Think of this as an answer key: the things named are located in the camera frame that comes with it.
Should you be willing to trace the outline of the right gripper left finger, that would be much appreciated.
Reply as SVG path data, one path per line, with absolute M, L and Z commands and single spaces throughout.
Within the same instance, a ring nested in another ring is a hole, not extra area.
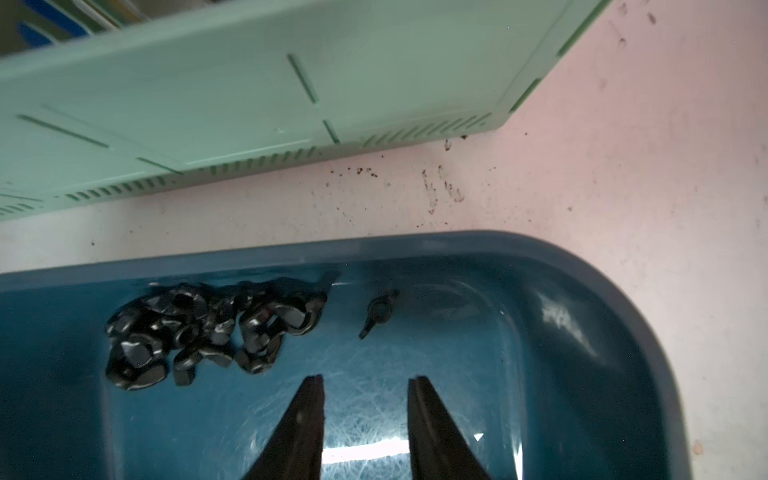
M 243 479 L 319 479 L 324 402 L 323 377 L 306 377 Z

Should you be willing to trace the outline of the teal plastic storage tray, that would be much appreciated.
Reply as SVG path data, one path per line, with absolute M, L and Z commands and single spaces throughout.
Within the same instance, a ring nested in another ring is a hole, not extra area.
M 249 375 L 126 391 L 105 324 L 159 287 L 317 289 L 318 326 Z M 369 303 L 399 292 L 359 339 Z M 666 356 L 626 295 L 541 240 L 475 231 L 62 267 L 1 278 L 5 479 L 238 479 L 302 380 L 325 387 L 322 475 L 407 479 L 408 381 L 426 376 L 495 479 L 688 479 Z

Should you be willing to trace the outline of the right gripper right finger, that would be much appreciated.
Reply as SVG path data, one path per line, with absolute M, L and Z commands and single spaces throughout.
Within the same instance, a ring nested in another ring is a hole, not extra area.
M 407 424 L 413 479 L 490 478 L 426 376 L 408 381 Z

